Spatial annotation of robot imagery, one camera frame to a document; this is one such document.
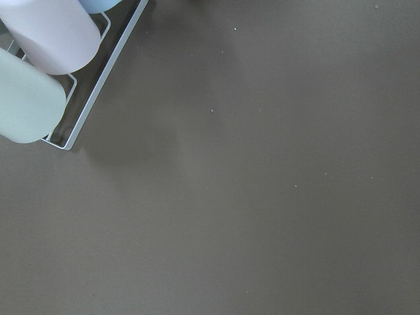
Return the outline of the white plastic cup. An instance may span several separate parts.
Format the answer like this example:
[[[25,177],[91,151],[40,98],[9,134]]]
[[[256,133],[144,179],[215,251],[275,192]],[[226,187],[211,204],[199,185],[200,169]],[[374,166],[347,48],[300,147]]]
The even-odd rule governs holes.
[[[31,143],[54,131],[66,109],[56,80],[1,49],[1,135]]]

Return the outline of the blue plastic cup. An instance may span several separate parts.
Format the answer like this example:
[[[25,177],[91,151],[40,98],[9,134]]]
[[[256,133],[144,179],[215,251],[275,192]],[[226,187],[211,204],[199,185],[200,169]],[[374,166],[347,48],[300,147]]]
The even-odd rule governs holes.
[[[121,3],[121,0],[79,0],[79,3],[89,14],[106,12]]]

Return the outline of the pink plastic cup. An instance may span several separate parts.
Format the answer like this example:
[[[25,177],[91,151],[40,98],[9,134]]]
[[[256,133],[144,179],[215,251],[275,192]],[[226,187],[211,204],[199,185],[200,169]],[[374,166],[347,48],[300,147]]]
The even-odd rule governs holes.
[[[98,27],[79,1],[2,1],[1,21],[30,62],[51,75],[80,70],[101,43]]]

